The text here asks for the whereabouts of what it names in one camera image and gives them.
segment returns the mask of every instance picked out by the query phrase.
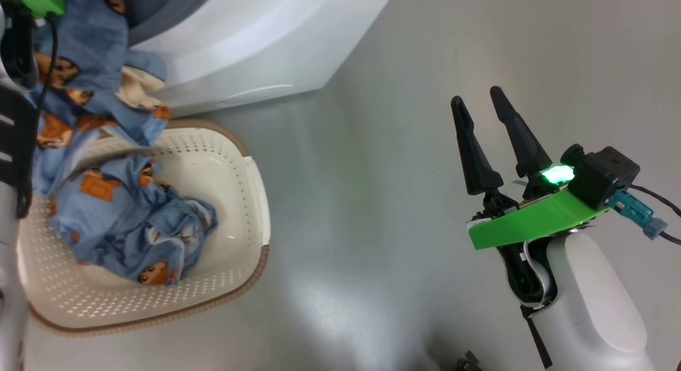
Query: glowing green led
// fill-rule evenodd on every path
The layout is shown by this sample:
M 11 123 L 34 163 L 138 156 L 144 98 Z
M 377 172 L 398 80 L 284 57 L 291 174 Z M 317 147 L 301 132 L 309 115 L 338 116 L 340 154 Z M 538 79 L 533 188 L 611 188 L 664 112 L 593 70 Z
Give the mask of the glowing green led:
M 551 182 L 552 184 L 562 184 L 563 182 L 569 182 L 575 177 L 572 167 L 565 165 L 552 167 L 551 169 L 543 172 L 542 175 L 548 182 Z

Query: cable connector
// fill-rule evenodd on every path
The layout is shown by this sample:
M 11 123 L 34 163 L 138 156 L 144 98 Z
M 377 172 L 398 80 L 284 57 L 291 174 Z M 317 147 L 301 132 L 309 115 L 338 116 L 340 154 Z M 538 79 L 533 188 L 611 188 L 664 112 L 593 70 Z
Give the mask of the cable connector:
M 650 240 L 659 237 L 660 233 L 667 229 L 665 221 L 652 216 L 653 209 L 623 189 L 615 191 L 608 202 L 608 207 L 636 223 Z

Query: washing machine drum opening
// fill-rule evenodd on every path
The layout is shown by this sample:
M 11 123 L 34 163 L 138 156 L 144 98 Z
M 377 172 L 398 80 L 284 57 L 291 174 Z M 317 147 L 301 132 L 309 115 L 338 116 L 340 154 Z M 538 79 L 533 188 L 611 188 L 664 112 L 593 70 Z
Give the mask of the washing machine drum opening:
M 126 0 L 129 45 L 136 45 L 171 29 L 207 0 Z

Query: blue cloth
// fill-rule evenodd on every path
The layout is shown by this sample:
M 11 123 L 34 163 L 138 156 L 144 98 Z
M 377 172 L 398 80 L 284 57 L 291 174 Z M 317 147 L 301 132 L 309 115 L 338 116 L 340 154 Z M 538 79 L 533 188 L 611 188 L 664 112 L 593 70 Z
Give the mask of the blue cloth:
M 128 49 L 124 0 L 65 0 L 65 9 L 57 25 L 58 58 L 34 152 L 32 182 L 34 192 L 41 196 L 58 188 L 100 128 L 110 128 L 116 136 L 148 147 L 168 123 L 167 108 L 132 108 L 116 96 L 124 65 L 159 80 L 166 77 L 163 60 Z M 52 44 L 49 26 L 42 27 L 36 36 L 36 61 L 43 85 Z M 39 85 L 31 93 L 34 103 L 41 91 Z
M 81 265 L 143 284 L 174 284 L 197 264 L 217 227 L 214 208 L 156 182 L 161 170 L 138 153 L 66 179 L 48 221 Z

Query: basket rim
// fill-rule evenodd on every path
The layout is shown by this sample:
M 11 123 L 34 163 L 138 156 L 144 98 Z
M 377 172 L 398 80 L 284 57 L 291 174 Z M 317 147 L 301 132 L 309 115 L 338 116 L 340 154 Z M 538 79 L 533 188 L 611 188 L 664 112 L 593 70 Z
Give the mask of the basket rim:
M 179 119 L 169 121 L 168 126 L 166 127 L 166 129 L 189 129 L 189 128 L 209 129 L 212 131 L 216 131 L 217 133 L 223 134 L 232 143 L 234 143 L 234 145 L 236 145 L 237 149 L 239 150 L 243 157 L 251 156 L 251 153 L 250 151 L 248 151 L 246 145 L 238 138 L 238 136 L 236 136 L 236 134 L 232 133 L 229 129 L 224 128 L 223 126 L 217 125 L 216 123 L 212 123 L 211 121 L 207 121 L 205 119 Z M 229 301 L 233 301 L 234 299 L 246 293 L 246 291 L 251 289 L 251 287 L 253 287 L 255 283 L 258 281 L 258 279 L 260 279 L 260 277 L 262 276 L 265 270 L 265 266 L 267 265 L 269 255 L 270 255 L 269 242 L 263 242 L 263 245 L 261 246 L 260 249 L 260 259 L 258 261 L 258 266 L 255 267 L 251 276 L 249 276 L 248 279 L 241 284 L 241 286 L 230 291 L 229 293 L 215 296 L 215 298 L 209 299 L 207 301 L 202 301 L 201 303 L 197 303 L 193 306 L 181 308 L 180 310 L 166 312 L 160 315 L 156 315 L 154 317 L 141 318 L 122 323 L 113 323 L 109 325 L 100 325 L 92 327 L 66 327 L 58 325 L 53 321 L 49 320 L 48 318 L 45 318 L 43 315 L 41 315 L 41 313 L 38 312 L 34 304 L 31 301 L 29 301 L 29 311 L 31 313 L 31 320 L 34 321 L 34 323 L 36 323 L 36 325 L 42 328 L 43 330 L 50 332 L 51 334 L 58 335 L 60 337 L 92 337 L 99 335 L 117 334 L 122 332 L 131 332 L 137 329 L 155 327 L 157 325 L 162 325 L 164 323 L 170 323 L 175 320 L 191 317 L 192 315 L 196 315 L 211 310 L 212 308 L 221 306 L 225 303 L 228 303 Z

